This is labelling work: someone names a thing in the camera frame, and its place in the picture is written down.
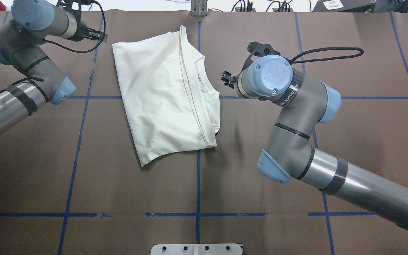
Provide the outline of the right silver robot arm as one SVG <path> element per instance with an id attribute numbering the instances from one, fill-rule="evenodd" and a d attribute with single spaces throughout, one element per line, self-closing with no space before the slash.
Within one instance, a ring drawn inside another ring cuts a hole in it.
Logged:
<path id="1" fill-rule="evenodd" d="M 288 59 L 269 44 L 247 46 L 241 71 L 221 74 L 221 82 L 242 99 L 270 101 L 281 107 L 256 167 L 267 178 L 287 184 L 302 181 L 323 194 L 345 200 L 408 231 L 408 188 L 321 150 L 316 126 L 333 120 L 342 105 L 340 92 L 312 79 L 294 64 L 359 57 L 355 46 L 304 51 Z M 311 53 L 355 51 L 355 54 L 302 60 Z"/>

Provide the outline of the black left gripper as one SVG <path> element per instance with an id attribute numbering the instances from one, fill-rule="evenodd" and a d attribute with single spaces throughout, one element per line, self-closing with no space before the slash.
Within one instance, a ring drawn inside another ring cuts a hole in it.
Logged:
<path id="1" fill-rule="evenodd" d="M 90 39 L 101 43 L 107 42 L 106 21 L 104 20 L 103 31 L 98 31 L 87 26 L 81 18 L 81 6 L 96 4 L 101 9 L 102 18 L 104 17 L 103 8 L 96 0 L 58 0 L 57 6 L 66 12 L 68 17 L 68 26 L 66 31 L 60 35 L 64 39 L 71 41 L 81 41 Z"/>

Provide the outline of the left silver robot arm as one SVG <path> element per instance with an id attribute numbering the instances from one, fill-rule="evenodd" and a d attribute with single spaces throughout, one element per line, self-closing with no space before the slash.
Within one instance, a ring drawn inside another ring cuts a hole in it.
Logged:
<path id="1" fill-rule="evenodd" d="M 12 18 L 0 27 L 0 63 L 13 66 L 24 78 L 0 92 L 0 135 L 45 104 L 58 105 L 75 93 L 75 85 L 41 45 L 50 42 L 47 36 L 76 42 L 90 39 L 98 45 L 106 42 L 106 25 L 95 30 L 81 17 L 81 6 L 92 4 L 98 1 L 59 0 L 55 5 L 46 0 L 13 2 Z"/>

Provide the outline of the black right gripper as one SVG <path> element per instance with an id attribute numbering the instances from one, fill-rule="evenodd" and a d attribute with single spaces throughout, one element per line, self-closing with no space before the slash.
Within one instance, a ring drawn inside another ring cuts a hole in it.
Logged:
<path id="1" fill-rule="evenodd" d="M 253 56 L 264 57 L 264 56 L 269 56 L 269 55 L 278 55 L 278 56 L 281 55 L 281 53 L 278 52 L 277 50 L 274 50 L 271 45 L 261 44 L 257 41 L 250 42 L 247 46 L 247 50 L 250 53 L 250 55 L 245 60 L 245 63 L 242 66 L 240 74 L 254 62 L 251 59 L 251 57 Z M 232 74 L 229 73 L 228 71 L 223 71 L 220 77 L 220 82 L 224 86 L 228 86 L 234 89 L 234 84 L 236 83 L 236 77 L 238 77 L 239 75 L 232 76 Z"/>

